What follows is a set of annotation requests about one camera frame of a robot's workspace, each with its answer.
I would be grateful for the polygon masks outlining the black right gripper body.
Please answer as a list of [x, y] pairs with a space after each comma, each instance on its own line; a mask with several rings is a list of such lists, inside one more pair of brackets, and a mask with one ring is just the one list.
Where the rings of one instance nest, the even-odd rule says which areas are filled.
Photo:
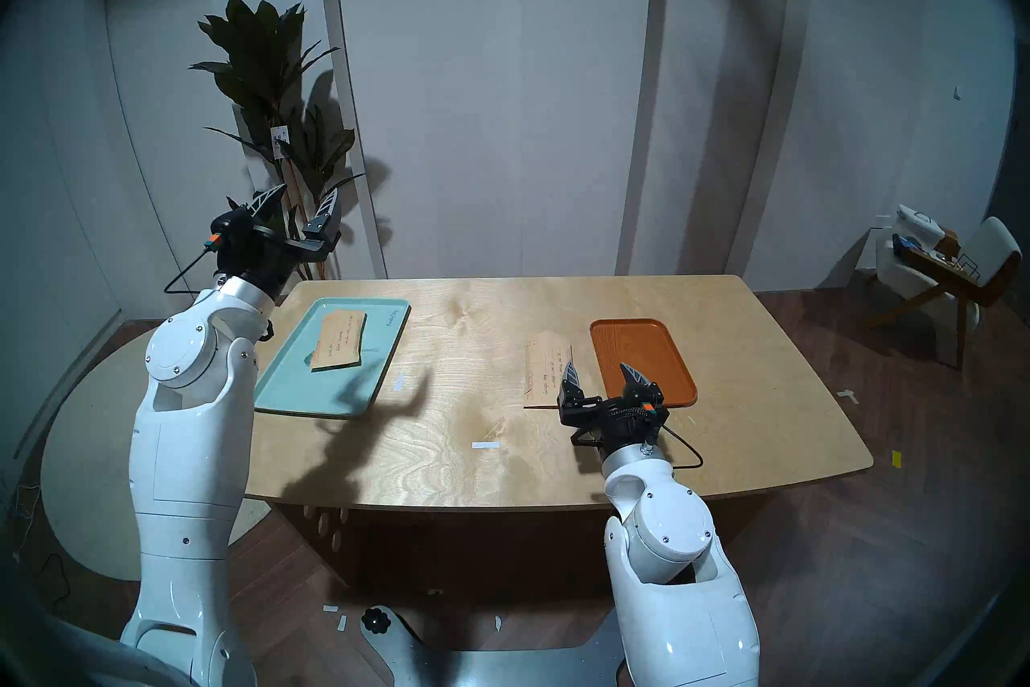
[[619, 450], [636, 444], [652, 450], [668, 419], [657, 383], [628, 382], [622, 396], [602, 400], [563, 381], [557, 398], [560, 423], [574, 430], [570, 438], [574, 447]]

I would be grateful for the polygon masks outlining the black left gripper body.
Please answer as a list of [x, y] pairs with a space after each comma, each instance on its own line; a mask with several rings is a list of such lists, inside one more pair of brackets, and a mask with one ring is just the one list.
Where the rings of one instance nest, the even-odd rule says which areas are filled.
[[[281, 212], [274, 217], [281, 221]], [[253, 219], [245, 207], [217, 216], [210, 225], [212, 236], [218, 236], [217, 273], [239, 277], [266, 295], [280, 295], [297, 267], [325, 262], [339, 241], [339, 234], [287, 238], [283, 229], [273, 227], [274, 217]]]

